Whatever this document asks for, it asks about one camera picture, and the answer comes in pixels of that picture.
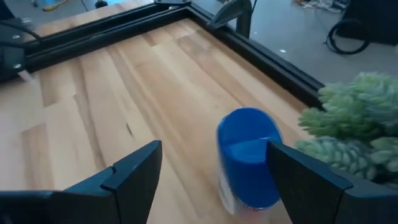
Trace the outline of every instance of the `wooden tabletop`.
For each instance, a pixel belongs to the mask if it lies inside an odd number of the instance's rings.
[[[39,31],[136,6],[104,7]],[[0,189],[62,190],[160,139],[148,223],[235,223],[218,196],[215,131],[242,106],[269,113],[285,144],[308,138],[297,126],[303,103],[194,22],[175,22],[43,69],[32,82],[1,85]],[[282,203],[269,223],[290,223]]]

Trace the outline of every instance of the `cable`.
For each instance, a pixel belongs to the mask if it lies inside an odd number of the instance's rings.
[[[80,0],[81,4],[83,5],[83,7],[86,9],[86,12],[88,12],[87,6],[85,4],[85,0]]]
[[[26,28],[24,26],[10,24],[10,23],[4,22],[4,21],[0,21],[0,24],[2,24],[4,26],[12,27],[14,29],[20,30],[20,31],[25,32],[27,34],[30,34],[32,37],[36,38],[39,42],[42,41],[42,37],[41,36],[39,36],[38,34],[36,34],[35,32],[31,31],[30,29],[28,29],[28,28]]]
[[[257,4],[257,0],[254,0],[253,9],[251,11],[252,14],[254,13],[254,9],[256,8],[256,4]]]
[[[336,9],[333,7],[333,0],[316,0],[316,1],[310,1],[310,2],[305,2],[303,0],[295,0],[297,3],[303,6],[303,8],[320,8],[320,9],[325,9],[329,12],[332,13],[341,13],[341,9]]]
[[[69,1],[69,0],[63,0],[63,1],[60,1],[58,3],[53,4],[51,6],[45,6],[44,8],[42,8],[42,10],[45,11],[45,12],[52,11],[52,10],[58,8],[60,5],[65,4],[67,1]]]
[[[363,34],[364,34],[364,42],[362,44],[362,46],[360,46],[360,48],[356,49],[356,50],[341,50],[340,48],[337,47],[336,45],[336,41],[334,40],[333,36],[335,34],[335,32],[343,26],[355,26],[355,27],[359,27],[360,29],[362,29]],[[366,49],[366,47],[369,46],[369,44],[371,43],[371,33],[370,31],[362,24],[361,21],[357,20],[357,19],[345,19],[342,20],[340,22],[338,22],[336,25],[334,25],[331,30],[328,33],[328,36],[326,38],[326,46],[333,52],[337,53],[337,54],[341,54],[341,55],[353,55],[353,54],[358,54],[362,51],[364,51]]]

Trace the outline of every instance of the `blue plastic cup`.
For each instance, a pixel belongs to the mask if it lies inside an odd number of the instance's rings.
[[[282,142],[275,122],[257,108],[240,108],[217,129],[221,167],[232,194],[245,206],[263,209],[279,201],[267,166],[267,142]]]

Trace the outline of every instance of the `succulent plant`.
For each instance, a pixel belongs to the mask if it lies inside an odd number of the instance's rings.
[[[298,150],[364,179],[398,189],[398,80],[360,73],[319,90],[322,110],[303,111],[299,125],[315,136]]]
[[[371,180],[376,176],[376,166],[365,153],[369,148],[359,141],[344,142],[332,137],[320,137],[298,141],[296,147],[309,156],[362,179]]]

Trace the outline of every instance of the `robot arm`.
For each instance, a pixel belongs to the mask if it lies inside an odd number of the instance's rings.
[[[293,224],[397,223],[398,192],[270,142],[267,165]]]
[[[152,141],[64,191],[0,192],[0,223],[146,223],[161,164]]]

